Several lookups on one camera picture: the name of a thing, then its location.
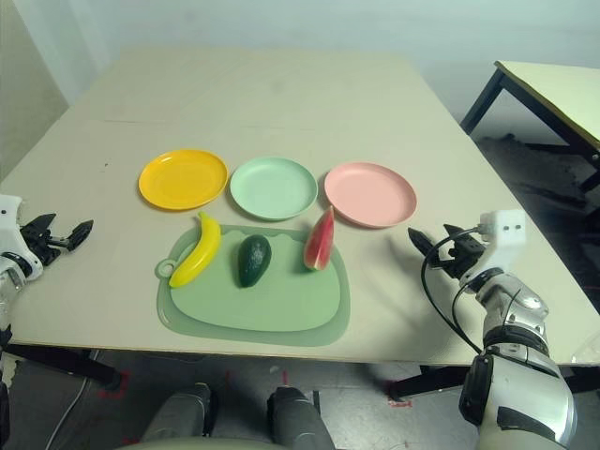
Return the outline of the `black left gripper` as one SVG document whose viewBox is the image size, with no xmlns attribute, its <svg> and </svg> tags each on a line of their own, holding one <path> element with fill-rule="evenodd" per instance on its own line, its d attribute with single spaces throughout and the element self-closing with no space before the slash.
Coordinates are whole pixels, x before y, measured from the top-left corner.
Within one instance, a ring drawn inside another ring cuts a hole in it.
<svg viewBox="0 0 600 450">
<path fill-rule="evenodd" d="M 75 250 L 93 229 L 94 220 L 90 219 L 76 226 L 67 237 L 52 236 L 51 224 L 55 217 L 55 213 L 44 214 L 20 228 L 25 244 L 37 256 L 42 265 L 50 265 L 64 250 Z"/>
</svg>

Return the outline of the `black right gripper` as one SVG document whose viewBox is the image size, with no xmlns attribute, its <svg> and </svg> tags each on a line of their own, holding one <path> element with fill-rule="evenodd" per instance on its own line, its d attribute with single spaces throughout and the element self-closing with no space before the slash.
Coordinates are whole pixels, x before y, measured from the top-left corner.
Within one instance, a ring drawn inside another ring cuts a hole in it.
<svg viewBox="0 0 600 450">
<path fill-rule="evenodd" d="M 454 245 L 448 250 L 450 256 L 447 260 L 439 258 L 436 249 L 428 258 L 430 268 L 441 269 L 450 278 L 460 279 L 467 273 L 483 255 L 485 247 L 475 238 L 471 237 L 471 229 L 462 229 L 459 226 L 444 224 L 448 243 Z M 427 256 L 433 249 L 434 243 L 421 231 L 408 228 L 409 239 L 423 256 Z"/>
</svg>

